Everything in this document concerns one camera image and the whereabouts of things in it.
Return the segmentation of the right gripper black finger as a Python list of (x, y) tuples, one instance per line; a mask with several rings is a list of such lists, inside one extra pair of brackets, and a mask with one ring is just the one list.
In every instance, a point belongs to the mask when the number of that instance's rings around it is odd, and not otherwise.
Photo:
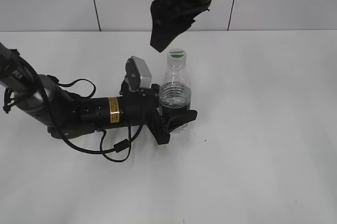
[(191, 22), (182, 19), (152, 19), (150, 46), (161, 53), (178, 35), (190, 27)]

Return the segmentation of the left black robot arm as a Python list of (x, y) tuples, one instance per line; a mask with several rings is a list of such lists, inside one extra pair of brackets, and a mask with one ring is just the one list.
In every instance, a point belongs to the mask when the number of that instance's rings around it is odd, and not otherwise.
[(60, 129), (68, 139), (98, 130), (146, 125), (159, 145), (168, 144), (170, 133), (196, 120), (197, 112), (180, 108), (160, 115), (159, 86), (152, 84), (146, 62), (130, 57), (120, 96), (95, 98), (65, 90), (74, 85), (61, 84), (51, 75), (37, 74), (16, 49), (1, 46), (1, 85), (5, 87), (3, 110), (13, 106), (47, 127), (59, 139)]

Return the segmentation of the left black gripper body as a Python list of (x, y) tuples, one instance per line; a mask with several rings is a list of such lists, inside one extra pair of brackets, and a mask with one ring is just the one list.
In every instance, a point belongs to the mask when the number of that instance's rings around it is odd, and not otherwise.
[(130, 91), (127, 83), (121, 85), (118, 103), (120, 108), (120, 126), (146, 125), (159, 145), (168, 144), (170, 134), (164, 129), (163, 119), (158, 112), (160, 86), (152, 84), (150, 88)]

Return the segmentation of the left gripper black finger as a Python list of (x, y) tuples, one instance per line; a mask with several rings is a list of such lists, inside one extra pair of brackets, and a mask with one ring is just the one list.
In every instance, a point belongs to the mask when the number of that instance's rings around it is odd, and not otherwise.
[(196, 120), (196, 110), (167, 109), (163, 111), (164, 128), (167, 133), (180, 133), (187, 124)]

